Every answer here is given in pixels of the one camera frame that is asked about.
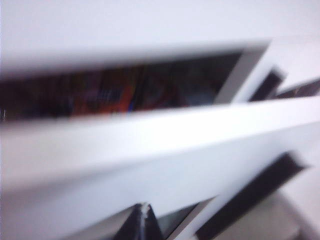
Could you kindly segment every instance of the white shelving unit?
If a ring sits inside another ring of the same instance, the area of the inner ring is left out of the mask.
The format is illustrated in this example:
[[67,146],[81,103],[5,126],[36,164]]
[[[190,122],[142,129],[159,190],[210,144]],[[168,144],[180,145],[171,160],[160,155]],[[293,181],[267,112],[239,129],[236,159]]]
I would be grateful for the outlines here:
[[[319,96],[246,102],[274,67],[286,75],[279,93],[320,76],[319,10],[313,0],[3,0],[6,81],[245,51],[214,106],[2,126],[2,239],[67,240],[138,202],[161,217],[215,197],[169,237],[185,240],[279,154],[318,166]],[[283,191],[320,230],[294,182]]]

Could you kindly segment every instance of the dark object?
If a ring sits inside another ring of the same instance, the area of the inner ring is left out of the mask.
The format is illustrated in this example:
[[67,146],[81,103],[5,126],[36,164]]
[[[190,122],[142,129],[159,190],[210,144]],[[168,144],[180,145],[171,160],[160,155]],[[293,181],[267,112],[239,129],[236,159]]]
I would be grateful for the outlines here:
[[272,71],[259,86],[253,96],[250,98],[249,102],[262,101],[266,99],[271,99],[276,95],[277,87],[281,84],[283,79],[278,73]]
[[320,79],[276,96],[278,99],[312,97],[320,91]]
[[136,204],[113,240],[164,240],[149,204]]
[[288,153],[281,155],[196,232],[198,239],[215,238],[302,169]]

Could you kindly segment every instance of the white panel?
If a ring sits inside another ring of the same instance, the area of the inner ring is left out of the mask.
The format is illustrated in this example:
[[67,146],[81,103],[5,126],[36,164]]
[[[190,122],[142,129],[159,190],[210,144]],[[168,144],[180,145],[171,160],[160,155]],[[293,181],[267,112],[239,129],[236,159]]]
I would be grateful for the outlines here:
[[3,0],[1,5],[2,73],[320,32],[317,0]]
[[320,110],[310,107],[319,102],[9,125],[1,129],[1,237],[58,239],[138,202],[160,217],[217,196],[190,237],[280,153],[319,137]]

